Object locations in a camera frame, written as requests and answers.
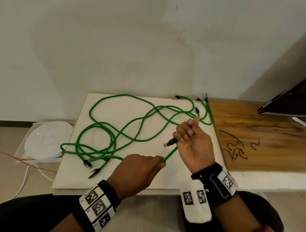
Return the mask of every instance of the baseboard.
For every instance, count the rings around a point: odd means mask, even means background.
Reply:
[[[35,122],[26,122],[26,121],[0,121],[0,126],[5,127],[32,127]]]

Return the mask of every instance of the white cable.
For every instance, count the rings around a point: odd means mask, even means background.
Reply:
[[[27,172],[28,172],[29,167],[30,167],[30,166],[28,166],[27,169],[25,170],[24,179],[23,179],[22,185],[21,185],[20,189],[18,190],[18,192],[17,192],[12,198],[10,198],[10,199],[8,199],[8,200],[6,200],[6,201],[12,200],[14,197],[16,197],[16,196],[20,193],[20,191],[22,190],[22,188],[23,188],[23,186],[24,186],[25,180],[26,180],[26,178],[27,178]],[[52,179],[50,179],[49,177],[47,177],[40,169],[38,169],[38,170],[40,171],[40,173],[41,173],[45,178],[47,178],[48,180],[53,181]]]

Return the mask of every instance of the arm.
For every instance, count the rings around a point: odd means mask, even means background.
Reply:
[[[149,187],[157,173],[166,166],[165,163],[162,163],[162,160],[163,157],[161,156],[128,155],[115,168],[107,181],[101,181],[98,187],[116,210],[122,200]],[[83,228],[88,228],[88,231],[95,231],[85,211],[80,204],[77,204],[73,213],[55,226],[51,232],[83,232]]]
[[[173,137],[178,140],[180,156],[192,174],[215,163],[211,138],[199,127],[199,120],[196,117],[183,122],[173,133]],[[226,232],[262,230],[261,224],[238,195],[214,207],[213,211]]]

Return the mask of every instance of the fingernail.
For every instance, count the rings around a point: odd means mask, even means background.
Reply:
[[[160,168],[164,168],[164,167],[166,167],[166,163],[161,163]]]
[[[191,136],[193,135],[193,131],[192,130],[188,130],[187,133]]]

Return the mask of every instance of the white wall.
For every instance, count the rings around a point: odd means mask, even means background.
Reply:
[[[305,12],[303,0],[2,0],[0,120],[73,120],[88,92],[238,98],[306,33]]]

